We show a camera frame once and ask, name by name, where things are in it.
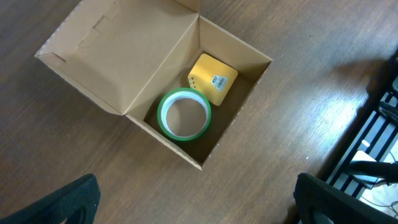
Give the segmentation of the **yellow spiral notepad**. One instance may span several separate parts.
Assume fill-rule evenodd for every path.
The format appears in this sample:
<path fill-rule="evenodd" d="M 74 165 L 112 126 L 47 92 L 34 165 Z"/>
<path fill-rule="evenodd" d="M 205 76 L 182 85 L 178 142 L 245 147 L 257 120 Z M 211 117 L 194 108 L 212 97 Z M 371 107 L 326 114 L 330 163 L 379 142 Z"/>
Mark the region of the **yellow spiral notepad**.
<path fill-rule="evenodd" d="M 208 54 L 201 54 L 188 74 L 190 88 L 209 102 L 220 106 L 234 83 L 238 71 Z"/>

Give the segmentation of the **brown cardboard box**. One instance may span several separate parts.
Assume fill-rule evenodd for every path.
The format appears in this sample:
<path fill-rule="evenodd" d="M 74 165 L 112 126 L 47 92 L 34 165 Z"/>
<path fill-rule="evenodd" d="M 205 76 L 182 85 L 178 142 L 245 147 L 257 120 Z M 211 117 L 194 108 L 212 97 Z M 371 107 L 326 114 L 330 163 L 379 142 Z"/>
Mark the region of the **brown cardboard box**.
<path fill-rule="evenodd" d="M 199 138 L 161 130 L 157 109 L 172 90 L 190 88 L 201 54 L 238 71 Z M 201 169 L 234 122 L 271 59 L 200 14 L 198 1 L 83 0 L 35 55 L 103 110 L 125 116 Z"/>

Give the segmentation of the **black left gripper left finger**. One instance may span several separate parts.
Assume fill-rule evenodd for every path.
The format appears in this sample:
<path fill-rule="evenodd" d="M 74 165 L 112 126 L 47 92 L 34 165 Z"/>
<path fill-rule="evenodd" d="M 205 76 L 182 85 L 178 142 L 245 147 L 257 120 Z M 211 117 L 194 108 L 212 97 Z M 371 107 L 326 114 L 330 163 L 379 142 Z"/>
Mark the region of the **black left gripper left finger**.
<path fill-rule="evenodd" d="M 19 210 L 1 223 L 93 223 L 101 192 L 95 175 L 86 174 Z"/>

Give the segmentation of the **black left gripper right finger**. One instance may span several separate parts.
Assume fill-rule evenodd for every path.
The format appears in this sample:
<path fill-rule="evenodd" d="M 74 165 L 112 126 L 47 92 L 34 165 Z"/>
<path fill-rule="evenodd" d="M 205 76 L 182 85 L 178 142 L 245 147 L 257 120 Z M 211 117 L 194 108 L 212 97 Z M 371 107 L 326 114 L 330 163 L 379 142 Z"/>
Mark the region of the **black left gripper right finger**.
<path fill-rule="evenodd" d="M 298 175 L 294 199 L 302 223 L 397 223 L 395 218 L 308 173 Z"/>

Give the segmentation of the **green tape roll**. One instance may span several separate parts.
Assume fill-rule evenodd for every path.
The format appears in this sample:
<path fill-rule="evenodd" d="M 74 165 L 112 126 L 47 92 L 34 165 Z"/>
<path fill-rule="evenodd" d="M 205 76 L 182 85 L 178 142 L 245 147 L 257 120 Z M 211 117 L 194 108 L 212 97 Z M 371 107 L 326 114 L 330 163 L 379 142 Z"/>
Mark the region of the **green tape roll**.
<path fill-rule="evenodd" d="M 178 88 L 167 93 L 157 109 L 158 124 L 168 137 L 177 141 L 199 138 L 211 121 L 207 98 L 191 88 Z"/>

